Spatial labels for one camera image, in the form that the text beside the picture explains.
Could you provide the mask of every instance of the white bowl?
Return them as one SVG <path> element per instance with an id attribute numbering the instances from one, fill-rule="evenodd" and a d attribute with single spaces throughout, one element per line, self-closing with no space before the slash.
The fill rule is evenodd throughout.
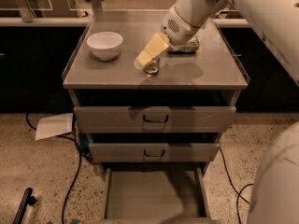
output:
<path id="1" fill-rule="evenodd" d="M 112 32 L 93 34 L 87 39 L 92 53 L 103 61 L 114 59 L 121 52 L 121 43 L 122 36 Z"/>

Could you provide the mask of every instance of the gray drawer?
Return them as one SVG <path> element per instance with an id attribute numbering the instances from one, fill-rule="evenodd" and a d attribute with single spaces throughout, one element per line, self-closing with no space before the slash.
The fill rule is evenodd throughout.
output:
<path id="1" fill-rule="evenodd" d="M 98 223 L 216 224 L 195 163 L 111 163 Z"/>
<path id="2" fill-rule="evenodd" d="M 76 106 L 84 133 L 223 133 L 234 106 Z"/>
<path id="3" fill-rule="evenodd" d="M 96 162 L 209 162 L 219 144 L 93 143 L 89 148 Z"/>

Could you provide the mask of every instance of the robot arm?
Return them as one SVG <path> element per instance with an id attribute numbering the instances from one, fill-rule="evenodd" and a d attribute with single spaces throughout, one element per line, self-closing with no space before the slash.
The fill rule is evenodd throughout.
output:
<path id="1" fill-rule="evenodd" d="M 185 44 L 230 2 L 299 85 L 299 0 L 177 0 L 164 17 L 172 45 Z"/>

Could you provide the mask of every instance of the speckled floor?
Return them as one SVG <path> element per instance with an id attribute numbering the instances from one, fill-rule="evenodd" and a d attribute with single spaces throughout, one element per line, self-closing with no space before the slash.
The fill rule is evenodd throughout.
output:
<path id="1" fill-rule="evenodd" d="M 36 126 L 51 114 L 30 114 Z M 275 137 L 299 114 L 237 113 L 234 124 L 221 139 L 227 167 L 236 189 L 254 181 L 264 152 Z M 37 198 L 29 206 L 23 223 L 61 223 L 65 195 L 78 167 L 78 153 L 71 141 L 53 137 L 35 141 L 25 114 L 0 114 L 0 223 L 9 224 L 18 211 L 27 188 Z M 82 160 L 78 180 L 65 208 L 66 223 L 91 223 L 100 218 L 103 174 L 96 165 Z M 204 177 L 206 195 L 214 219 L 237 223 L 236 195 L 229 184 L 220 152 Z M 249 200 L 251 188 L 244 191 Z M 248 205 L 240 201 L 240 215 L 246 222 Z"/>

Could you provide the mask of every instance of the yellow object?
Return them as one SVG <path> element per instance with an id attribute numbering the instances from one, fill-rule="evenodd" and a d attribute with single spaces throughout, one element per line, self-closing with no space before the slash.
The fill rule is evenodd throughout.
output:
<path id="1" fill-rule="evenodd" d="M 163 56 L 169 48 L 169 38 L 164 33 L 155 34 L 135 59 L 135 67 L 143 69 L 153 63 L 154 60 Z"/>

